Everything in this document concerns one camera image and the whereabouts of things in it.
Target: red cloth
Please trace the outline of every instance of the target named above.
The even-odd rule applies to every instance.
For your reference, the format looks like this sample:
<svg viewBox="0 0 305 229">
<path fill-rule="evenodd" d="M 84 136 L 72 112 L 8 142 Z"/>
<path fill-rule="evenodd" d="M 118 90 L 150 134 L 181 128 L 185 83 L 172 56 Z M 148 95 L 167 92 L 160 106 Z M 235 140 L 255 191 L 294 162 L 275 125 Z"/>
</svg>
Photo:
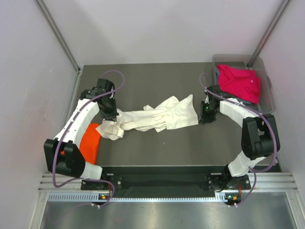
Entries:
<svg viewBox="0 0 305 229">
<path fill-rule="evenodd" d="M 261 85 L 255 70 L 240 70 L 224 64 L 218 65 L 217 68 L 220 90 L 251 103 L 259 103 Z"/>
<path fill-rule="evenodd" d="M 90 123 L 86 132 L 81 139 L 80 152 L 85 158 L 85 161 L 95 165 L 97 153 L 99 149 L 101 135 L 95 128 L 100 124 Z"/>
</svg>

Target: metal bar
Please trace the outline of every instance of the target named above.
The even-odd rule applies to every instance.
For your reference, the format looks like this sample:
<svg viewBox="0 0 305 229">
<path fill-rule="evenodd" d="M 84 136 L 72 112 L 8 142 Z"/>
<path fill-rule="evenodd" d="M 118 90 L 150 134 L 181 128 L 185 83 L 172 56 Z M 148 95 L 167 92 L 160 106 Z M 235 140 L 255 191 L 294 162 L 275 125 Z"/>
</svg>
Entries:
<svg viewBox="0 0 305 229">
<path fill-rule="evenodd" d="M 50 193 L 49 202 L 105 202 L 99 199 L 98 193 Z M 215 197 L 202 198 L 111 198 L 110 202 L 153 202 L 153 203 L 194 203 L 194 202 L 227 202 L 225 193 L 215 193 Z"/>
<path fill-rule="evenodd" d="M 305 208 L 300 193 L 286 193 L 291 213 L 298 229 L 305 228 Z"/>
<path fill-rule="evenodd" d="M 48 202 L 48 193 L 38 193 L 36 206 L 30 220 L 29 229 L 39 229 L 41 228 L 41 222 L 43 219 L 43 214 Z"/>
<path fill-rule="evenodd" d="M 73 65 L 73 67 L 75 68 L 75 70 L 77 72 L 80 71 L 80 67 L 79 65 L 77 64 L 75 58 L 73 57 L 66 41 L 64 40 L 61 32 L 59 31 L 54 19 L 52 18 L 47 6 L 45 5 L 45 3 L 43 2 L 43 0 L 34 0 L 37 5 L 39 6 L 39 9 L 41 10 L 44 18 L 46 19 L 47 23 L 50 25 L 55 37 L 57 38 L 57 40 L 59 41 L 61 47 L 63 48 L 64 52 L 66 53 L 66 55 L 68 56 L 71 64 Z"/>
<path fill-rule="evenodd" d="M 69 99 L 68 109 L 66 111 L 64 123 L 62 124 L 62 126 L 65 126 L 65 124 L 67 123 L 67 121 L 69 120 L 69 118 L 71 117 L 71 115 L 73 113 L 74 101 L 75 101 L 77 89 L 78 89 L 78 86 L 80 83 L 81 74 L 82 74 L 82 68 L 80 69 L 79 73 L 77 74 L 77 76 L 75 78 L 73 89 L 72 89 L 70 99 Z"/>
<path fill-rule="evenodd" d="M 272 18 L 272 21 L 269 24 L 266 32 L 264 33 L 262 39 L 258 43 L 257 48 L 256 48 L 255 52 L 253 53 L 249 63 L 247 64 L 248 67 L 252 67 L 253 66 L 253 63 L 255 62 L 256 58 L 259 55 L 259 53 L 261 52 L 261 50 L 265 46 L 267 40 L 269 39 L 271 33 L 273 32 L 275 26 L 277 25 L 277 23 L 281 19 L 284 11 L 287 9 L 287 7 L 288 7 L 290 2 L 291 2 L 291 0 L 283 0 L 282 1 L 281 5 L 279 6 L 278 10 L 276 11 L 274 17 Z"/>
<path fill-rule="evenodd" d="M 297 192 L 297 186 L 291 173 L 257 173 L 257 183 L 253 192 Z M 253 173 L 249 173 L 251 185 L 254 182 Z M 56 175 L 56 180 L 62 183 L 70 177 Z M 43 174 L 39 192 L 84 192 L 81 190 L 81 181 L 74 180 L 64 187 L 55 188 L 52 183 L 52 174 Z M 236 190 L 224 190 L 222 193 L 234 193 Z"/>
</svg>

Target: white towel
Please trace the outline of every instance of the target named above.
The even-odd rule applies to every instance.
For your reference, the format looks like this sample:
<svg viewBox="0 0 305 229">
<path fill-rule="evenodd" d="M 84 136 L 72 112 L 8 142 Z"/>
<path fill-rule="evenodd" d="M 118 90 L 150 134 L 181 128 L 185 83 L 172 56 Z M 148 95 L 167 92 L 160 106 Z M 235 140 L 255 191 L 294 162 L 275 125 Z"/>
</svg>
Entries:
<svg viewBox="0 0 305 229">
<path fill-rule="evenodd" d="M 155 129 L 173 130 L 186 126 L 197 125 L 198 116 L 193 107 L 193 95 L 189 95 L 181 102 L 172 96 L 158 105 L 155 109 L 146 105 L 143 111 L 123 112 L 117 109 L 117 121 L 103 121 L 96 128 L 103 138 L 117 140 L 124 136 L 125 130 L 136 129 L 147 131 Z"/>
</svg>

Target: metal floor panel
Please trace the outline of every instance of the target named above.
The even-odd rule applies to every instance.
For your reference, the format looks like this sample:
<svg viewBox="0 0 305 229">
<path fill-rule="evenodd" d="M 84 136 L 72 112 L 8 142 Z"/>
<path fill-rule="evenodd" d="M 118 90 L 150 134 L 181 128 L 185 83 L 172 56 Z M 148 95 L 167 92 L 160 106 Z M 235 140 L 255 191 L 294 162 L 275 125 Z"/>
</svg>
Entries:
<svg viewBox="0 0 305 229">
<path fill-rule="evenodd" d="M 156 107 L 174 95 L 179 100 L 193 94 L 193 105 L 200 113 L 204 90 L 199 75 L 206 72 L 212 82 L 212 63 L 152 63 L 85 65 L 77 98 L 84 89 L 91 89 L 98 78 L 111 69 L 122 71 L 125 86 L 116 93 L 117 107 L 122 111 L 142 110 L 147 104 Z M 116 87 L 121 77 L 106 76 Z M 145 165 L 226 165 L 241 151 L 241 128 L 230 118 L 217 114 L 211 124 L 195 125 L 177 130 L 141 132 L 125 131 L 123 139 L 101 139 L 97 164 L 100 166 Z M 101 122 L 100 117 L 93 120 Z M 269 164 L 270 158 L 260 164 Z"/>
<path fill-rule="evenodd" d="M 80 203 L 48 202 L 57 220 Z M 41 229 L 295 229 L 285 193 L 260 193 L 239 208 L 224 203 L 111 203 L 98 210 L 81 206 L 51 224 L 45 212 Z"/>
</svg>

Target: orange cloth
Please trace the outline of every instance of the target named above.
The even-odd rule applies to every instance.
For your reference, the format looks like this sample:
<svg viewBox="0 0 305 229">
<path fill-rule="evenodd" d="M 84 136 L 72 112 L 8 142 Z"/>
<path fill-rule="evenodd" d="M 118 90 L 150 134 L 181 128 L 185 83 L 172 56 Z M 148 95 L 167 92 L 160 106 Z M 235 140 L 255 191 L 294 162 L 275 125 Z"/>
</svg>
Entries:
<svg viewBox="0 0 305 229">
<path fill-rule="evenodd" d="M 97 153 L 99 149 L 101 135 L 95 128 L 100 124 L 91 123 L 89 124 L 84 136 L 81 139 L 80 151 L 85 161 L 95 165 Z"/>
</svg>

